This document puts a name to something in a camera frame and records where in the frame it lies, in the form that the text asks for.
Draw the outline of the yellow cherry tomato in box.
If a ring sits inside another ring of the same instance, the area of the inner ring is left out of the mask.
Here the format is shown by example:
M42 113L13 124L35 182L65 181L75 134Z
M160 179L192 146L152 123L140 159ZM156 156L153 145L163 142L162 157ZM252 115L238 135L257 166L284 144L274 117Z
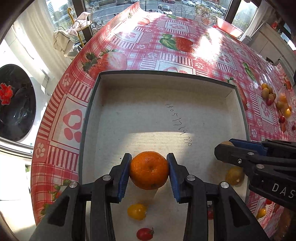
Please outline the yellow cherry tomato in box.
M127 214L130 218L135 220L143 220L146 217L147 206L141 203L132 204L127 209Z

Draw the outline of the red plastic bin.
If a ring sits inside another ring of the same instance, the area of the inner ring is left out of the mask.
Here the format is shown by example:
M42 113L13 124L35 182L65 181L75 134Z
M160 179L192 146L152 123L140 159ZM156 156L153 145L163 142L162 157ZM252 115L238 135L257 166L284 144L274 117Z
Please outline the red plastic bin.
M234 38L239 38L243 32L235 27L234 25L230 24L229 22L217 17L216 24L214 25L215 28L222 30L223 32L228 33Z

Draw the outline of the clear plastic fruit bag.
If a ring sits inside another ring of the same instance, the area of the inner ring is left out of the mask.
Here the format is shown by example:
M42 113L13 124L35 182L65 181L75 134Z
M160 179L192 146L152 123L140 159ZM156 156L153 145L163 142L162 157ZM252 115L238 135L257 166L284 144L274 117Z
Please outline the clear plastic fruit bag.
M295 108L292 105L290 92L282 87L276 97L276 108L280 116L283 116L287 121L295 120Z

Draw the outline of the kiwi in fruit pile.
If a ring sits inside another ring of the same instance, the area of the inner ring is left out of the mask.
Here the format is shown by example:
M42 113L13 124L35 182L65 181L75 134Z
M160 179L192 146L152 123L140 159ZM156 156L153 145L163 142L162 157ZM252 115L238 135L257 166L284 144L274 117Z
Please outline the kiwi in fruit pile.
M269 89L267 87L263 88L261 91L261 97L265 100L269 97Z

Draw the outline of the red tomato in fruit pile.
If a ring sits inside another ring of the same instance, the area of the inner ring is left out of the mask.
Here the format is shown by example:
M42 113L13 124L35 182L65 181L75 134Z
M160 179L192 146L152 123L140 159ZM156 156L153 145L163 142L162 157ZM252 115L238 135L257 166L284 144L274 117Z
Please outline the red tomato in fruit pile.
M267 101L266 101L266 105L267 106L271 106L273 104L273 101L271 100L271 99L268 99Z

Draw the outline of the black round washer door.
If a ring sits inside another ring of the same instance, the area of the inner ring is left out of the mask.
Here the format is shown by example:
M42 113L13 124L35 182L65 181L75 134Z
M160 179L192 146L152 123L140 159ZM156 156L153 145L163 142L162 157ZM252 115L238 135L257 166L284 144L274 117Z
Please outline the black round washer door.
M1 137L20 141L36 116L36 95L27 73L15 64L1 67Z

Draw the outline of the white handbag on rack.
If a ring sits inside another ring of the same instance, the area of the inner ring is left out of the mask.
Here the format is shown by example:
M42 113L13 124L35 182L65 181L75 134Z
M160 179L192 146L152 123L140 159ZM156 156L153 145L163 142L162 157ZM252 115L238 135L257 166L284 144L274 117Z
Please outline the white handbag on rack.
M67 56L74 46L74 42L71 40L72 36L71 30L55 30L53 32L53 48Z

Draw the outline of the brown kiwi fruit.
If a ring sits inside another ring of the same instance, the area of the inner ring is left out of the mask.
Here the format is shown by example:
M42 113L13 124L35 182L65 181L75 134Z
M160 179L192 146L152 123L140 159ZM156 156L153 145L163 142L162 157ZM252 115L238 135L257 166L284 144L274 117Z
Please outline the brown kiwi fruit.
M228 145L228 146L234 146L230 141L224 141L221 144Z

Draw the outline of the red strawberry checkered tablecloth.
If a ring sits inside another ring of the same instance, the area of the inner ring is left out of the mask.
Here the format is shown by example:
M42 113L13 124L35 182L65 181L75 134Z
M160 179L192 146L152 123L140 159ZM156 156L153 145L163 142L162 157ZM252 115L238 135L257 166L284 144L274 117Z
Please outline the red strawberry checkered tablecloth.
M103 70L160 70L233 77L245 108L250 138L295 141L295 121L278 122L275 106L259 96L262 83L279 90L282 68L267 63L244 43L200 21L149 13L133 4L111 19L74 58L58 82L34 146L31 197L36 223L78 180L84 114L97 75Z

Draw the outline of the red cherry tomato in box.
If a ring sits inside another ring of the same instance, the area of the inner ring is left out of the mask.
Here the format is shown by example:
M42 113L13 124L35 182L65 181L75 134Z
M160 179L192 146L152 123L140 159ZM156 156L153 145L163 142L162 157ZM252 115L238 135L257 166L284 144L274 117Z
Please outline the red cherry tomato in box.
M151 240L154 236L153 228L141 228L137 231L137 238L141 241Z

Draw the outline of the grey cardboard box tray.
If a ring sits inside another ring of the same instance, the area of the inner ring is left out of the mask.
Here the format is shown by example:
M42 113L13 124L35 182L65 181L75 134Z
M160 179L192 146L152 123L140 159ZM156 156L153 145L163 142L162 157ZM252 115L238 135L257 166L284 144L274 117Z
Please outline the grey cardboard box tray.
M214 149L231 138L250 140L235 85L170 72L103 72L85 113L79 182L108 174L126 153L155 151L173 153L190 174L218 184L230 165Z

